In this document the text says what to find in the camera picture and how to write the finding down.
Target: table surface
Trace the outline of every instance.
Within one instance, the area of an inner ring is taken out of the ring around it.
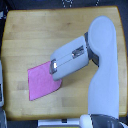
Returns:
[[[27,70],[49,61],[54,50],[87,32],[100,15],[108,16],[116,28],[119,114],[126,115],[127,58],[120,15],[116,7],[93,7],[8,13],[1,53],[8,119],[75,118],[87,114],[88,87],[98,69],[92,61],[64,78],[58,91],[34,101],[29,101]]]

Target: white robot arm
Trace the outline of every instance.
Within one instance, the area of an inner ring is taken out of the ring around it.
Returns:
[[[80,118],[82,128],[123,128],[118,121],[119,82],[116,30],[112,21],[100,16],[91,23],[88,34],[57,49],[51,55],[50,73],[61,79],[92,59],[99,69],[88,91],[88,114]]]

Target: pink towel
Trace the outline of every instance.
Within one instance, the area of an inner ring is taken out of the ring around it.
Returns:
[[[50,62],[28,70],[29,100],[35,100],[56,91],[62,80],[54,81],[49,74]]]

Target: wooden table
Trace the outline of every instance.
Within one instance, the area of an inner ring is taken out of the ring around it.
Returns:
[[[1,53],[8,119],[75,118],[87,114],[88,86],[98,69],[93,62],[64,78],[58,91],[35,101],[29,101],[27,70],[49,61],[55,49],[87,32],[92,20],[100,15],[108,16],[116,28],[119,114],[126,115],[127,59],[120,15],[116,7],[94,7],[8,13]]]

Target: wood grain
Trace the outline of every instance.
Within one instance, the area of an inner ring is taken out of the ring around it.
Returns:
[[[4,30],[2,65],[4,109],[11,120],[75,118],[87,114],[88,86],[98,67],[89,65],[63,79],[61,88],[45,97],[29,101],[29,68],[49,61],[60,46],[83,35],[97,16],[108,16],[117,33],[120,86],[119,114],[127,113],[127,60],[125,40],[118,9],[10,11]]]

